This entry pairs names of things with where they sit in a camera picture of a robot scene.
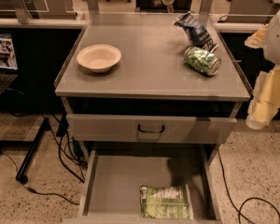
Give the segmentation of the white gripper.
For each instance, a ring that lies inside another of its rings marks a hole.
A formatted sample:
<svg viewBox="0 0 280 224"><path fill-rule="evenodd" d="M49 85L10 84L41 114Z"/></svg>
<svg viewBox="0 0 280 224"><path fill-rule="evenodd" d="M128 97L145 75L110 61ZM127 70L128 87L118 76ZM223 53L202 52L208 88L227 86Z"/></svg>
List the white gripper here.
<svg viewBox="0 0 280 224"><path fill-rule="evenodd" d="M262 49L266 60L276 65L270 72L259 73L245 124L254 130L270 124L280 109L280 9L270 20L245 40L252 49Z"/></svg>

